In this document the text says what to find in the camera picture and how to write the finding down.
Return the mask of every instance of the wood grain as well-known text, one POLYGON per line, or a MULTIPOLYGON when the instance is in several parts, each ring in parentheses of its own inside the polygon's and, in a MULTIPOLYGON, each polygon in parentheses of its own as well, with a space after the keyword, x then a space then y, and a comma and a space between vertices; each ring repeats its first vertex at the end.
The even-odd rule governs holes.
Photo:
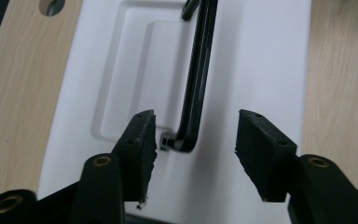
POLYGON ((0 193, 37 190, 81 0, 54 17, 11 0, 0 28, 0 193))
POLYGON ((358 0, 312 1, 302 148, 358 188, 358 0))

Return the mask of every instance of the black metal bar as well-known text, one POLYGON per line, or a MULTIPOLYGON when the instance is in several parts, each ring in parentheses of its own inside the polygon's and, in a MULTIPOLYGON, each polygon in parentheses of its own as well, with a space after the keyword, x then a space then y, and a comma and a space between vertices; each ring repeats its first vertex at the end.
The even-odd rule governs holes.
POLYGON ((78 182, 75 182, 37 201, 30 215, 29 223, 68 223, 69 214, 76 196, 77 184, 78 182))
POLYGON ((0 224, 28 224, 36 202, 35 194, 27 189, 10 190, 0 194, 0 224))
POLYGON ((187 0, 185 6, 183 7, 182 19, 184 21, 189 21, 193 16, 194 11, 200 5, 200 0, 187 0))
POLYGON ((147 110, 133 116, 124 133, 112 150, 121 163, 123 200, 140 202, 146 200, 154 160, 157 157, 156 116, 147 110))
MULTIPOLYGON (((193 2, 196 3, 193 0, 189 2, 189 5, 193 4, 193 2)), ((163 133, 161 135, 161 149, 190 152, 197 143, 213 42, 217 2, 217 0, 200 1, 200 12, 194 36, 179 130, 177 133, 163 133)))

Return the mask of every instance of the white surface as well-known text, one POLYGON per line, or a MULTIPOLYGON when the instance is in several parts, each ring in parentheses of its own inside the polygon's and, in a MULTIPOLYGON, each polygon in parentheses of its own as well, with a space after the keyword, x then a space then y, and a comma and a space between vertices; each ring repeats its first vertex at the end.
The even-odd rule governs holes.
MULTIPOLYGON (((153 108, 158 134, 180 121, 195 22, 183 1, 85 0, 62 83, 38 195, 80 177, 109 152, 136 112, 153 108)), ((200 137, 190 154, 158 152, 147 206, 172 223, 290 223, 262 203, 234 154, 240 109, 258 112, 300 145, 310 0, 219 2, 200 137)))

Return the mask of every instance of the screw hole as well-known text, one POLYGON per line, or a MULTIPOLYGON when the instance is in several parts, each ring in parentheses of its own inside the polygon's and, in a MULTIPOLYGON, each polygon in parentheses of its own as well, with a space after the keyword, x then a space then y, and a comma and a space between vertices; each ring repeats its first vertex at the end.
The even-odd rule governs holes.
POLYGON ((20 195, 9 196, 0 201, 0 214, 6 213, 18 207, 23 198, 20 195))
POLYGON ((111 159, 109 157, 99 157, 97 159, 95 159, 92 164, 94 166, 105 166, 106 164, 108 164, 111 161, 111 159))
POLYGON ((320 168, 327 168, 328 167, 328 163, 324 160, 321 160, 319 158, 316 157, 312 157, 308 159, 308 162, 314 166, 320 167, 320 168))

